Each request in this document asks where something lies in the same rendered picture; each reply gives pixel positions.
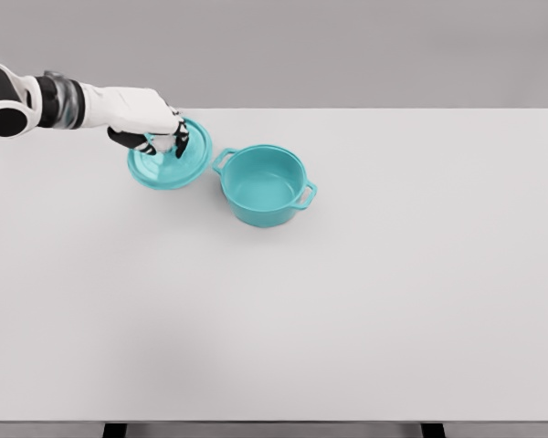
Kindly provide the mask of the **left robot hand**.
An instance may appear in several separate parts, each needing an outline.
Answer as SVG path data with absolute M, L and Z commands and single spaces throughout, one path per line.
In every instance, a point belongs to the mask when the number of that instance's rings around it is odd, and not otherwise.
M 125 89 L 121 105 L 107 129 L 121 146 L 154 156 L 174 152 L 181 159 L 189 143 L 189 130 L 181 112 L 154 89 Z

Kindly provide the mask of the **teal pot lid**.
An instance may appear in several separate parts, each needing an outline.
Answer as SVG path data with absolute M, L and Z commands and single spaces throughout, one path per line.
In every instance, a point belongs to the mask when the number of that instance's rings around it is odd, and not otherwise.
M 184 121 L 189 142 L 180 159 L 175 156 L 176 148 L 154 156 L 129 150 L 127 165 L 135 181 L 154 190 L 173 190 L 185 187 L 206 170 L 213 152 L 211 137 L 197 121 L 187 117 Z

